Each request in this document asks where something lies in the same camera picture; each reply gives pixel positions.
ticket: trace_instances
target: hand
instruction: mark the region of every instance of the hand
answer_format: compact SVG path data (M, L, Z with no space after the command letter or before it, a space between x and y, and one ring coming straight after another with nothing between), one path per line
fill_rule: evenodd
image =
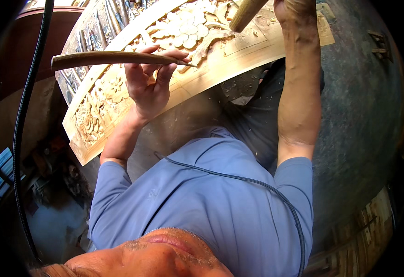
M139 52L150 54L158 48L158 45L149 46ZM188 53L177 49L164 50L158 54L181 59L185 62L190 61L186 58ZM128 93L135 102L136 114L139 119L148 122L166 106L170 98L170 79L176 67L175 63L168 65L125 64ZM152 76L155 70L159 70L156 80Z
M282 27L289 23L316 26L315 0L274 0L273 7Z

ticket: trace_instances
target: forearm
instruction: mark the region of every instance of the forearm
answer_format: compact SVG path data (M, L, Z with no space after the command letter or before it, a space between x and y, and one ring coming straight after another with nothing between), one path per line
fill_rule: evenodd
M100 164L111 160L125 168L128 158L133 153L140 130L147 122L138 117L133 105L105 143L104 151L100 155Z
M279 143L313 148L321 120L317 26L291 22L282 30L286 71L278 110Z

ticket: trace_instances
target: man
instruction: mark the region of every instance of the man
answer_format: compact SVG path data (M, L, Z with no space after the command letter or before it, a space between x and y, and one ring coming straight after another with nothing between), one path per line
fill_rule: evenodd
M316 7L314 0L275 0L274 12L283 30L285 66L283 60L271 66L246 106L227 104L220 119L226 129L212 128L169 158L277 188L299 216L308 260L311 159L321 120ZM187 56L178 50L160 54ZM157 69L125 65L135 104L100 156L90 214L92 240L102 250L44 271L51 276L296 276L299 235L274 192L166 159L131 182L127 159L140 130L166 106L176 64L161 66L149 84ZM267 169L274 161L273 177Z

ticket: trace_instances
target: lips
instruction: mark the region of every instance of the lips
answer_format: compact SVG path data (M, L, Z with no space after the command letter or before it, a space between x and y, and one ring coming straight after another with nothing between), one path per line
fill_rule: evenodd
M168 243L176 248L179 248L180 250L187 252L190 255L194 255L192 248L185 241L176 237L169 235L156 235L148 238L146 241L150 243Z

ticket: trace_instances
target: black cable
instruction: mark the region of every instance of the black cable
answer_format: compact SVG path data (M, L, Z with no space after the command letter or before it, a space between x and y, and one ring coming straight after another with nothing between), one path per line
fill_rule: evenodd
M34 258L40 262L39 255L34 245L33 237L31 236L30 228L28 227L27 217L23 208L23 203L20 199L20 147L22 144L23 125L25 124L25 116L27 115L28 104L30 102L31 93L33 92L34 82L39 70L40 61L42 59L43 49L45 48L48 30L50 29L51 17L53 15L54 0L46 0L43 11L42 25L40 26L39 38L34 51L33 62L31 63L28 73L27 82L23 88L22 99L20 101L19 110L17 112L16 126L14 129L13 139L13 178L14 178L14 194L16 198L17 211L22 223L23 231L28 241L28 245L33 252Z
M169 161L170 163L174 163L174 164L177 164L177 165L180 165L180 166L184 166L186 168L197 169L197 170L209 173L209 174L214 174L214 175L218 175L218 176L222 176L222 177L233 178L233 179L237 179L237 180L242 180L242 181L247 181L247 182L259 184L261 186L266 187L270 191L273 191L274 193L276 193L277 196L280 197L282 199L282 201L288 206L288 209L293 214L294 222L295 222L295 225L296 225L296 228L297 228L297 233L299 234L299 241L300 241L300 267L299 267L299 274L297 274L297 276L300 277L302 275L302 273L304 272L304 267L305 267L305 238L304 238L304 233L302 232L302 226L300 225L299 217L297 216L297 213L296 213L296 210L295 210L294 206L290 203L290 201L280 191L278 191L277 189L273 188L272 186L270 186L270 185L268 185L268 184L266 184L264 182L258 181L258 180L254 180L254 179L250 179L250 178L246 178L246 177L235 176L235 175L230 175L230 174L214 172L214 171L211 171L211 170L208 170L208 169L199 168L197 166L186 164L186 163L179 163L179 162L177 162L175 160L172 160L172 159L162 155L159 152L154 152L154 155L158 159L164 158L167 161ZM145 234L145 232L147 231L148 226L150 225L151 221L153 220L153 218L155 217L157 212L165 204L165 202L168 200L168 198L177 190L177 188L178 187L176 187L170 193L170 195L162 202L162 204L156 210L156 212L154 213L154 215L151 217L150 221L148 222L147 226L145 227L145 230L144 230L143 234Z

